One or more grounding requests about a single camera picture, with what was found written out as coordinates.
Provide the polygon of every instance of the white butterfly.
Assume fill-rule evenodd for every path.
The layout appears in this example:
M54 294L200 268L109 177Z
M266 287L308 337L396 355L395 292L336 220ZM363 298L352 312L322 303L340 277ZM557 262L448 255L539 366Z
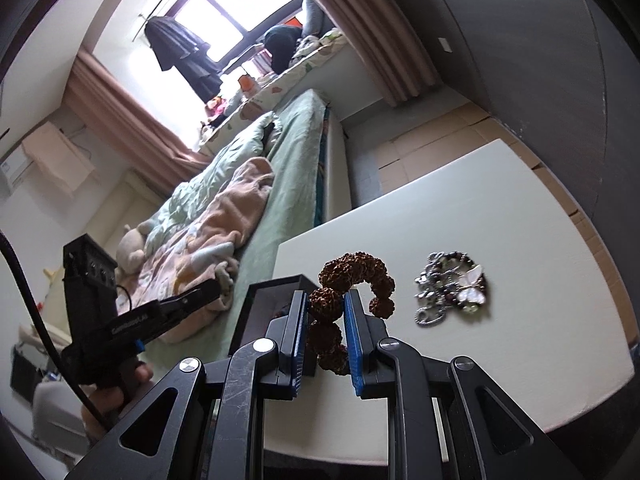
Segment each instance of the white butterfly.
M482 276L482 266L476 265L473 269L460 276L458 284L461 289L458 293L458 301L468 301L469 303L483 304L486 301L485 295L478 289L478 282Z

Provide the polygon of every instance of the silver screw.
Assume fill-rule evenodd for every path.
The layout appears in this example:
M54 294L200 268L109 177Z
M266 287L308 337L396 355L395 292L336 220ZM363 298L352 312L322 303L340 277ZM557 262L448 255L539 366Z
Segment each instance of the silver screw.
M456 360L453 361L453 364L456 365L456 368L458 370L462 370L463 372L468 372L476 365L476 363L468 357L456 357Z
M400 348L400 342L392 337L385 337L384 339L381 339L378 344L380 345L380 348L388 352L393 352Z
M180 370L189 373L193 372L200 368L200 361L198 361L195 357L187 357L180 361Z
M268 352L273 348L273 341L265 337L254 341L254 350L256 352Z

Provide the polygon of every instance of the open box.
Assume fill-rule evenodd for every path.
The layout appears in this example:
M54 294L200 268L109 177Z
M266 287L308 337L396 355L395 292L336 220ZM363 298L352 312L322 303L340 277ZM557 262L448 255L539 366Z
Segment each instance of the open box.
M316 289L318 287L302 274L250 285L231 339L229 355L251 341L264 337L272 319L286 316L296 290L311 294ZM308 316L308 322L312 322L311 316ZM315 373L316 360L316 354L306 348L304 375L312 376Z

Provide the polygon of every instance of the window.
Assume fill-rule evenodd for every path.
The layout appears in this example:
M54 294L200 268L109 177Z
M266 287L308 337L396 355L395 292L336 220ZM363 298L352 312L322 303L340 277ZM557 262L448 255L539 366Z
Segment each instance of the window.
M178 0L167 15L210 43L209 57L225 66L301 6L302 0Z

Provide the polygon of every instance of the air conditioner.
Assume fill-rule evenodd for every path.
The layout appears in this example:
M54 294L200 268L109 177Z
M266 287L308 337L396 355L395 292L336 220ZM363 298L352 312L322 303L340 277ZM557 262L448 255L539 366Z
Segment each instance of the air conditioner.
M11 193L14 192L15 188L20 186L20 183L31 169L32 162L26 153L24 153L21 144L18 144L2 162L2 176L4 176L4 180Z

